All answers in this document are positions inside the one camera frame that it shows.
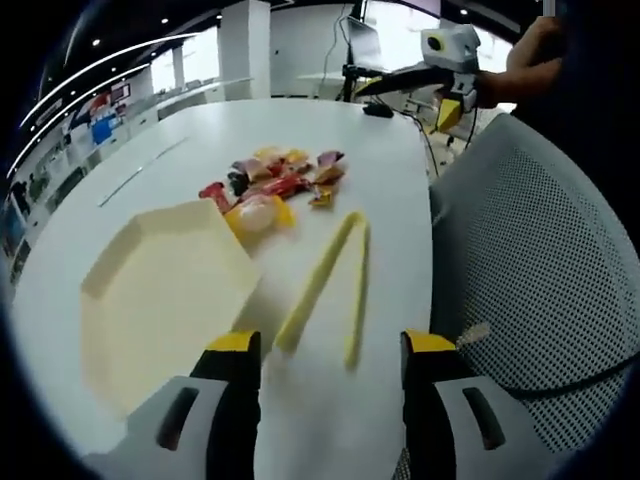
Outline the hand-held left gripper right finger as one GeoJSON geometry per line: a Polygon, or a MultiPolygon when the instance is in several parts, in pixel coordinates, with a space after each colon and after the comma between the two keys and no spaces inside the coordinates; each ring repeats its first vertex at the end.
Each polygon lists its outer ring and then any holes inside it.
{"type": "Polygon", "coordinates": [[[474,375],[446,338],[401,333],[405,448],[412,479],[545,479],[550,451],[526,408],[474,375]]]}

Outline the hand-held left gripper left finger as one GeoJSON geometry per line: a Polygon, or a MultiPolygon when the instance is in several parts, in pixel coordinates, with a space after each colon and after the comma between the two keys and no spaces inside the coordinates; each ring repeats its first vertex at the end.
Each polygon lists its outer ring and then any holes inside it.
{"type": "Polygon", "coordinates": [[[83,462],[100,479],[252,479],[260,385],[260,333],[225,334],[128,415],[111,451],[83,462]]]}

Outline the person's right hand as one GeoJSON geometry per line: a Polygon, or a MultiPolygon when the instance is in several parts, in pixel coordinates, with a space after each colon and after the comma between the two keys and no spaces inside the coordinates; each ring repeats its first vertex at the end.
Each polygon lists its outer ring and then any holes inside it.
{"type": "Polygon", "coordinates": [[[539,16],[509,52],[504,72],[478,72],[477,106],[489,109],[500,103],[517,104],[548,90],[560,71],[562,58],[535,63],[534,57],[544,40],[560,32],[557,17],[539,16]]]}

